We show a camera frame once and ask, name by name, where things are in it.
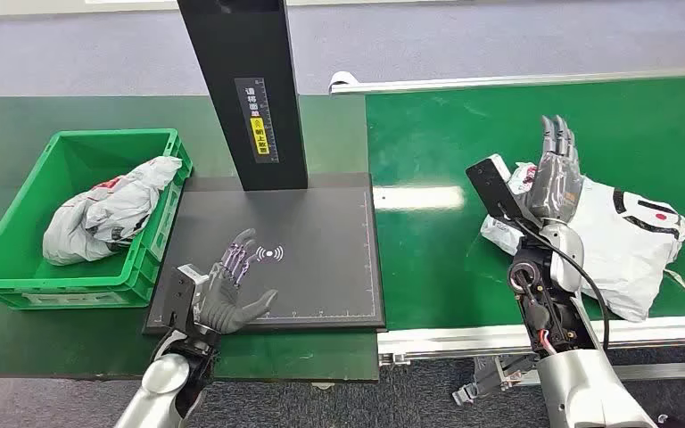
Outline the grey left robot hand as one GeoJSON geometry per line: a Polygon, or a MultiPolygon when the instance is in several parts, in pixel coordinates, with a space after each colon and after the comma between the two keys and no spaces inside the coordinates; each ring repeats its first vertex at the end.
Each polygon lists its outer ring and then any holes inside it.
{"type": "Polygon", "coordinates": [[[240,306],[238,295],[242,281],[257,260],[256,230],[239,233],[226,247],[220,259],[211,267],[209,282],[202,288],[194,304],[194,320],[198,325],[219,334],[235,333],[270,311],[278,290],[265,291],[256,301],[240,306]]]}

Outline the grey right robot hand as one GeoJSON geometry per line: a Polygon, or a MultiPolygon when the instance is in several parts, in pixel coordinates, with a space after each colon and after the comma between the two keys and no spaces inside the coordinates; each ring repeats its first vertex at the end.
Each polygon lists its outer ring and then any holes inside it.
{"type": "Polygon", "coordinates": [[[581,198],[583,177],[574,132],[556,115],[541,117],[542,152],[531,190],[528,209],[536,218],[568,223],[581,198]]]}

